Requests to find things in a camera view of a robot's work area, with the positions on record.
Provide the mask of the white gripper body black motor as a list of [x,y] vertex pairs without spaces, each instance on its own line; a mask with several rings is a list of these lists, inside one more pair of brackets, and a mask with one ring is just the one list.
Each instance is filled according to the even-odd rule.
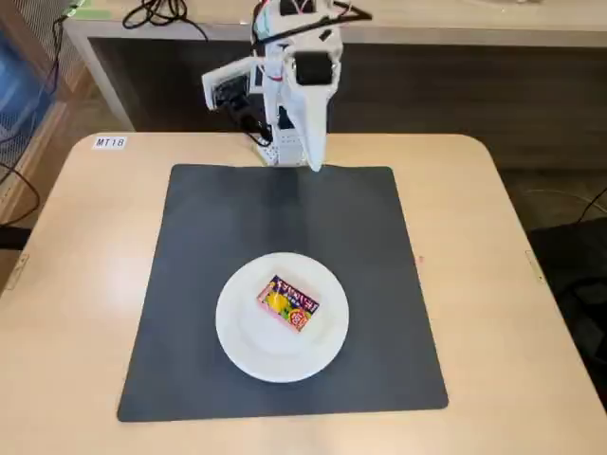
[[297,89],[322,89],[335,94],[340,83],[343,43],[337,27],[296,34],[284,49],[284,74]]

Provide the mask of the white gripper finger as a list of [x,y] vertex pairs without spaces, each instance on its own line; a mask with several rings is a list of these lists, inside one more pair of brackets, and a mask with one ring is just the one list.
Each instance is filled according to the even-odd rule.
[[306,163],[312,168],[312,139],[308,110],[313,98],[313,89],[310,87],[284,87],[283,98],[285,109],[299,135]]
[[324,86],[308,86],[304,90],[303,147],[308,166],[318,172],[324,162],[329,90]]

